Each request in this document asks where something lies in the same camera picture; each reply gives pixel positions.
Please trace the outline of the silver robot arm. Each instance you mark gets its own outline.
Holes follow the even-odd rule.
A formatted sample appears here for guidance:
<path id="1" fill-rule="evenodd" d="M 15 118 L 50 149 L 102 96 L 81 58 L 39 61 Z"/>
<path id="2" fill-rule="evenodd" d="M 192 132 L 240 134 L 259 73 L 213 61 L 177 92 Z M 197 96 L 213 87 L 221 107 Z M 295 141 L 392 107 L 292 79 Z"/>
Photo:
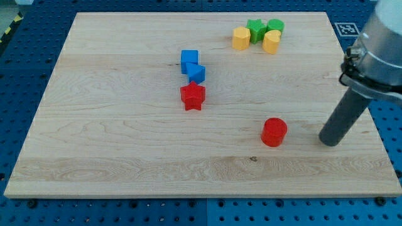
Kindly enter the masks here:
<path id="1" fill-rule="evenodd" d="M 401 1 L 376 3 L 340 67 L 347 90 L 318 135 L 327 146 L 341 142 L 372 100 L 401 105 Z"/>

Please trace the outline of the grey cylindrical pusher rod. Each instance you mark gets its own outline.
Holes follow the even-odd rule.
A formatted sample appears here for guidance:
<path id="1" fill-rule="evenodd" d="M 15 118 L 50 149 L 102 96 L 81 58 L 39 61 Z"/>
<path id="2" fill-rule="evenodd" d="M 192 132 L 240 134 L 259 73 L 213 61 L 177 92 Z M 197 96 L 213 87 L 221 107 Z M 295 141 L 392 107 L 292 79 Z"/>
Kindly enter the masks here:
<path id="1" fill-rule="evenodd" d="M 347 89 L 320 131 L 320 141 L 326 146 L 338 145 L 371 101 L 351 88 Z"/>

